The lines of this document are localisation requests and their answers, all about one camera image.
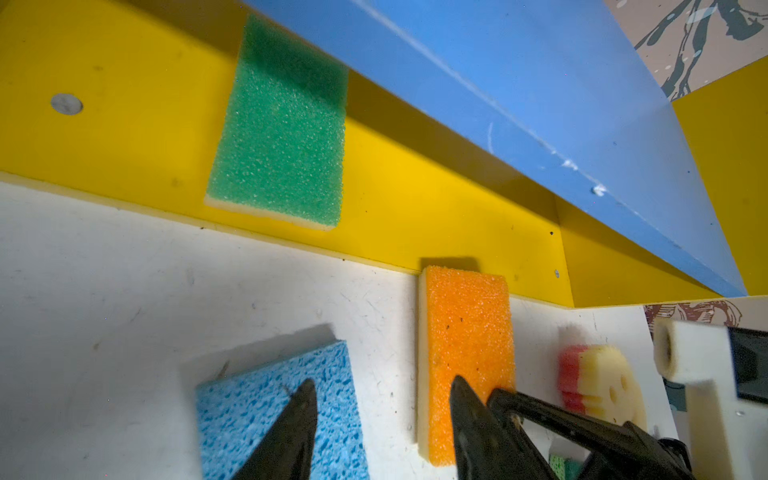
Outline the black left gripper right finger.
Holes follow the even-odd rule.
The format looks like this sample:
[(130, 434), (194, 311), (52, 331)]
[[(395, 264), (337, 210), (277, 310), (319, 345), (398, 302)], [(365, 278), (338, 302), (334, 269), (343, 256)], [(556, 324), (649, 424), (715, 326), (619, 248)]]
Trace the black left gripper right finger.
[(469, 382), (455, 376), (450, 415), (457, 475), (460, 479), (554, 479), (556, 475), (513, 418), (554, 424), (561, 408), (530, 395), (495, 389), (482, 402)]

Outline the dark green scouring sponge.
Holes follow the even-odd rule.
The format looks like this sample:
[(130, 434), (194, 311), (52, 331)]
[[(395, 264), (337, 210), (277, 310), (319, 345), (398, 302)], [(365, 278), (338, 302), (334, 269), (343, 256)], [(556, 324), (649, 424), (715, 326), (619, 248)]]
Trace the dark green scouring sponge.
[(549, 465), (559, 480), (577, 480), (581, 473), (581, 461), (551, 454)]

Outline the orange foam sponge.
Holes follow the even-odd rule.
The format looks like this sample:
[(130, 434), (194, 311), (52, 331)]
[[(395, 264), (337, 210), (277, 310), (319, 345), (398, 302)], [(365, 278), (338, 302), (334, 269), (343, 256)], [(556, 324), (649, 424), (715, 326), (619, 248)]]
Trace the orange foam sponge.
[(502, 276), (428, 266), (419, 276), (417, 443), (435, 467), (456, 463), (450, 390), (462, 376), (482, 402), (515, 388), (514, 330)]

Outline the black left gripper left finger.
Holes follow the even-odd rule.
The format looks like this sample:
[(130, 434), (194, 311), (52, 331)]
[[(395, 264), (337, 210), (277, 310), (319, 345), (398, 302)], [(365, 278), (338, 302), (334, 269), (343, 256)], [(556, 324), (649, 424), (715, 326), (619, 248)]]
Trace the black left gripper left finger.
[(317, 423), (316, 387), (306, 379), (233, 479), (309, 479)]

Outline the light green foam sponge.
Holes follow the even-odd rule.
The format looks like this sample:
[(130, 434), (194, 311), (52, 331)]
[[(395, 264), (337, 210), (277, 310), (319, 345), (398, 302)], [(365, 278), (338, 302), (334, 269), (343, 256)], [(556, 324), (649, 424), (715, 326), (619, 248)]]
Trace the light green foam sponge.
[(248, 17), (206, 204), (328, 231), (343, 198), (348, 70)]

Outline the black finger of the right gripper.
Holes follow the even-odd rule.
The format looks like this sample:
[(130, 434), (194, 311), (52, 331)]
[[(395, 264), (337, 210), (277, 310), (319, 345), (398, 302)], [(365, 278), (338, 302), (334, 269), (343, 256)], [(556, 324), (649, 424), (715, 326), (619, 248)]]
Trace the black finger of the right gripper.
[(496, 389), (487, 406), (507, 420), (530, 420), (590, 451), (581, 479), (692, 479), (682, 443), (657, 440), (636, 424), (616, 425), (564, 410), (523, 393)]

